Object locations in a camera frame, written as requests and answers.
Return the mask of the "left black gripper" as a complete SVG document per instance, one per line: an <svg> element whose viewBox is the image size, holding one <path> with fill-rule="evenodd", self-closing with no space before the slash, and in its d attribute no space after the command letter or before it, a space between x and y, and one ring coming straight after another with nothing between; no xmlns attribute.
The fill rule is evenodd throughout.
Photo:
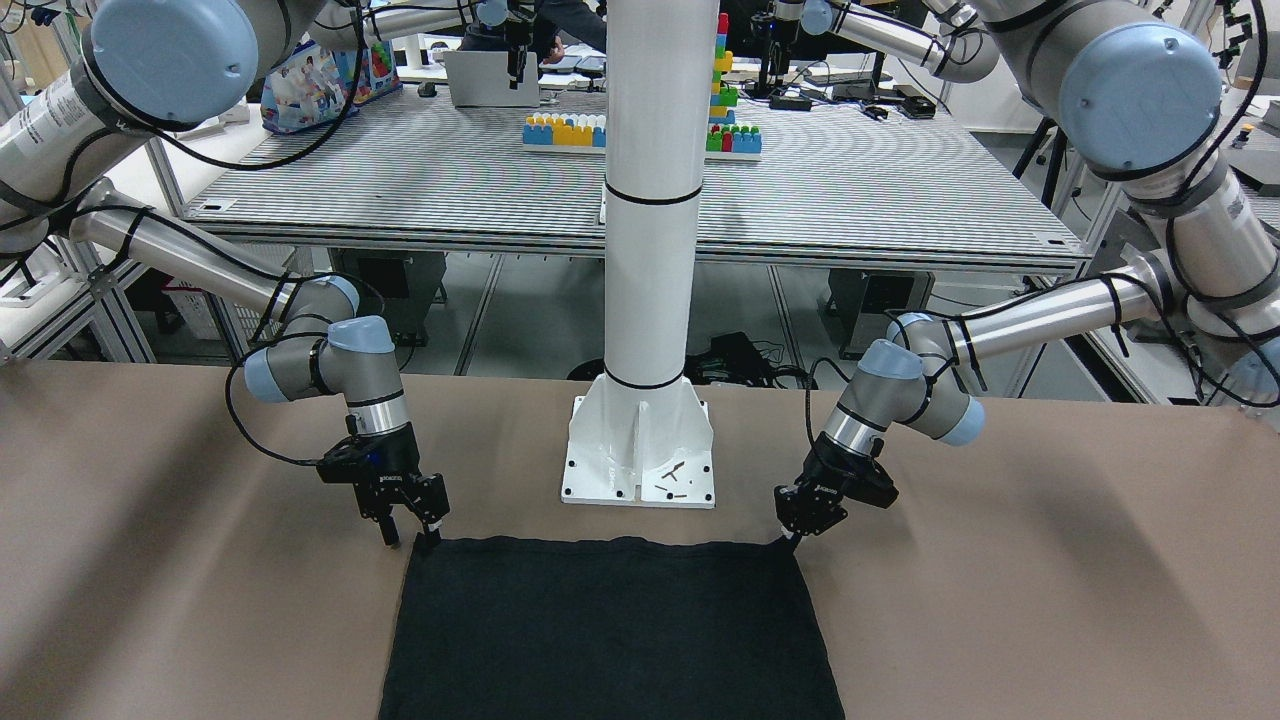
<svg viewBox="0 0 1280 720"><path fill-rule="evenodd" d="M899 489L876 457L819 438L797 479L774 487L774 511L780 534L795 553L806 536L819 536L847 518L841 506L845 498L887 509L897 497Z"/></svg>

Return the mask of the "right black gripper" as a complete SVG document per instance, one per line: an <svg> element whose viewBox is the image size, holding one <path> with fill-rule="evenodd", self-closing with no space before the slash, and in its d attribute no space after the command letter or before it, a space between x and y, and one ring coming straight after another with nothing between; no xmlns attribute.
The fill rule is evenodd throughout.
<svg viewBox="0 0 1280 720"><path fill-rule="evenodd" d="M417 439L407 423L380 434L344 438L324 454L317 474L325 483L353 487L361 516L378 524L385 547L401 546L392 507L403 505L424 525L419 548L434 550L451 506L443 475L424 475L419 462Z"/></svg>

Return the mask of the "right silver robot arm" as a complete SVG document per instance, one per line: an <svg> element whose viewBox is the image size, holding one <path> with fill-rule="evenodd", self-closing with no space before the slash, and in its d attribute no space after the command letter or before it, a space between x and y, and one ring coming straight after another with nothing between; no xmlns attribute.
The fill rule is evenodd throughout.
<svg viewBox="0 0 1280 720"><path fill-rule="evenodd" d="M397 546L393 510L439 541L445 482L420 471L419 443L385 320L364 315L367 292L337 273L298 275L118 192L106 173L150 140L233 108L311 29L365 50L361 1L104 1L67 73L3 126L3 265L49 236L110 249L256 309L280 334L236 363L230 379L264 402L339 396L347 436L308 461L349 486L361 515Z"/></svg>

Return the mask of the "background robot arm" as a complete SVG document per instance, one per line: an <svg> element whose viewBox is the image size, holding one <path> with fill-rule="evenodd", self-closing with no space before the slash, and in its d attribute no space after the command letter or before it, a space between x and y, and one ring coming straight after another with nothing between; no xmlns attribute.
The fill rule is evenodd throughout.
<svg viewBox="0 0 1280 720"><path fill-rule="evenodd" d="M937 79L969 85L986 78L1000 59L996 42L964 1L924 1L938 20L932 35L884 13L847 1L773 1L781 20L796 20L806 35L835 35L896 56Z"/></svg>

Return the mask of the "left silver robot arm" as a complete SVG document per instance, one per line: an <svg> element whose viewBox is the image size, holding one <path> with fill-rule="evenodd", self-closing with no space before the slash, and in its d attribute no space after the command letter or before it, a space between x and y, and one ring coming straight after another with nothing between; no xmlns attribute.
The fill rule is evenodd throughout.
<svg viewBox="0 0 1280 720"><path fill-rule="evenodd" d="M809 35L842 35L965 83L1002 58L1023 97L1053 120L1089 169L1114 182L1153 232L1102 275L960 315L905 313L863 354L799 478L774 489L783 538L797 544L846 518L846 498L886 509L899 496L879 464L901 425L960 446L986 413L961 380L980 361L1137 319L1184 318L1224 374L1219 398L1277 406L1277 245L1220 147L1221 74L1190 31L1130 1L931 1L940 33L856 4L780 9Z"/></svg>

